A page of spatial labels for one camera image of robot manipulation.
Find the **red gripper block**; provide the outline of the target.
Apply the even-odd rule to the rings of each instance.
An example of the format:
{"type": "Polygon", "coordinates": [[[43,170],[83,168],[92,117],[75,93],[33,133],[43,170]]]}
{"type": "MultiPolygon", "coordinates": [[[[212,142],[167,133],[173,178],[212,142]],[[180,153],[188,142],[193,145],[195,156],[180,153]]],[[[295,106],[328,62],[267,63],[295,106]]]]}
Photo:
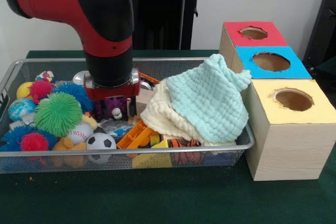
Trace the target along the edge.
{"type": "Polygon", "coordinates": [[[105,98],[111,97],[126,97],[128,117],[132,116],[132,99],[140,93],[141,80],[138,69],[133,68],[130,75],[130,80],[125,84],[116,87],[101,87],[93,82],[90,73],[84,74],[84,88],[88,97],[94,101],[100,101],[101,118],[105,119],[106,106],[104,103],[105,98]]]}

